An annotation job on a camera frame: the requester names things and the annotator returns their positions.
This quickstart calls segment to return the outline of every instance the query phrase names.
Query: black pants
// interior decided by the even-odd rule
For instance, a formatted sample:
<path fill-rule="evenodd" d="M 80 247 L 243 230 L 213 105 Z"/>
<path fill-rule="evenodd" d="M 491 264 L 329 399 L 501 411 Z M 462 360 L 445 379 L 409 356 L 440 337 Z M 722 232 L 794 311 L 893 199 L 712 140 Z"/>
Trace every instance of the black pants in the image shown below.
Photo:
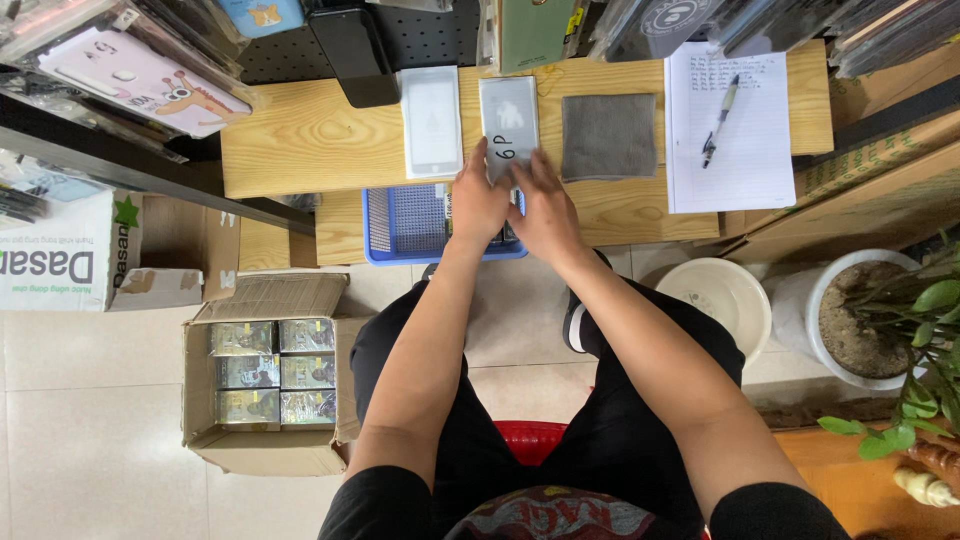
<path fill-rule="evenodd" d="M 719 323 L 687 303 L 626 281 L 689 333 L 740 384 L 744 355 Z M 357 336 L 350 367 L 361 424 L 387 355 L 427 285 L 418 282 Z M 535 485 L 565 485 L 612 495 L 668 519 L 684 531 L 684 537 L 695 537 L 703 530 L 704 518 L 673 436 L 636 393 L 588 313 L 581 325 L 585 350 L 600 359 L 596 384 L 560 444 L 540 467 L 524 467 L 516 461 L 477 399 L 467 378 L 467 357 L 463 357 L 460 387 L 437 454 L 433 513 L 438 536 L 481 503 Z M 677 388 L 676 399 L 696 403 L 697 396 Z"/>

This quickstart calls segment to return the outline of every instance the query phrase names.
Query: white flower pot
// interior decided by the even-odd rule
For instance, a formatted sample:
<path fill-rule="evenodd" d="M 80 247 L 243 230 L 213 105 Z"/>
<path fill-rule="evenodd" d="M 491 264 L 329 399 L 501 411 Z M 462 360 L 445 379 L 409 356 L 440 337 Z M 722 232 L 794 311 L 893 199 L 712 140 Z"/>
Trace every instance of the white flower pot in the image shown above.
<path fill-rule="evenodd" d="M 765 280 L 763 286 L 770 296 L 773 332 L 780 343 L 820 360 L 833 375 L 845 382 L 869 390 L 892 390 L 903 386 L 906 374 L 890 379 L 866 379 L 855 375 L 830 356 L 820 336 L 820 302 L 824 299 L 824 291 L 841 272 L 869 260 L 892 262 L 910 271 L 920 268 L 917 261 L 894 251 L 861 250 L 840 257 L 826 268 Z M 914 374 L 919 377 L 925 371 L 917 368 Z"/>

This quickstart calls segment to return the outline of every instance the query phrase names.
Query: black shoe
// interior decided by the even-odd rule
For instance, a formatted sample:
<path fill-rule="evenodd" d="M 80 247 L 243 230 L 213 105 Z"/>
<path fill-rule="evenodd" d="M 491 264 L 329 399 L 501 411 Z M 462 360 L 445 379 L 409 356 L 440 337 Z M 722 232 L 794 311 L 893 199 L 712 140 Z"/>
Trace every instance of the black shoe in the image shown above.
<path fill-rule="evenodd" d="M 613 270 L 613 265 L 610 264 L 607 256 L 600 253 L 599 250 L 593 251 L 600 256 L 600 259 L 603 260 L 608 268 Z M 584 313 L 587 312 L 587 307 L 584 306 L 583 302 L 580 302 L 577 295 L 573 294 L 573 290 L 570 287 L 567 287 L 566 290 L 570 293 L 570 302 L 566 306 L 566 317 L 564 317 L 564 343 L 574 353 L 585 354 L 587 351 L 580 343 L 580 321 L 583 320 Z"/>
<path fill-rule="evenodd" d="M 426 268 L 423 269 L 423 275 L 420 276 L 422 282 L 428 282 L 433 278 L 433 273 L 437 271 L 437 264 L 436 262 L 432 262 L 426 265 Z"/>

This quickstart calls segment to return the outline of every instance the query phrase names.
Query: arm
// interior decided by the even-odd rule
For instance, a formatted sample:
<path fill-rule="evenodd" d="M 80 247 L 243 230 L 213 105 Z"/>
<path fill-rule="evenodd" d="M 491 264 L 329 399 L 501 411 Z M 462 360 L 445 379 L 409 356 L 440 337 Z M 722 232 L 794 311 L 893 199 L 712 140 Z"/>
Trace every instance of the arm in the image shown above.
<path fill-rule="evenodd" d="M 704 516 L 709 519 L 723 496 L 745 485 L 776 481 L 806 489 L 723 369 L 587 247 L 576 209 L 543 154 L 535 153 L 531 172 L 515 167 L 514 173 L 527 214 L 511 208 L 511 226 L 587 306 L 636 391 L 670 429 Z"/>
<path fill-rule="evenodd" d="M 383 366 L 345 479 L 395 465 L 433 489 L 440 432 L 460 379 L 477 268 L 510 205 L 510 184 L 487 182 L 486 155 L 483 138 L 453 183 L 454 234 Z"/>

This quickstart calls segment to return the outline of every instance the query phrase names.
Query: notebook paper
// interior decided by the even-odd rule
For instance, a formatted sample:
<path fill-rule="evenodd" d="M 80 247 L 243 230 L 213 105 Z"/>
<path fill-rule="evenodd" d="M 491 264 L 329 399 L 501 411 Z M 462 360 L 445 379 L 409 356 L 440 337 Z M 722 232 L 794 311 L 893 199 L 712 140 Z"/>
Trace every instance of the notebook paper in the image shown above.
<path fill-rule="evenodd" d="M 670 213 L 796 204 L 786 55 L 717 60 L 708 43 L 685 43 L 663 64 Z M 736 75 L 736 99 L 704 168 L 704 143 Z"/>

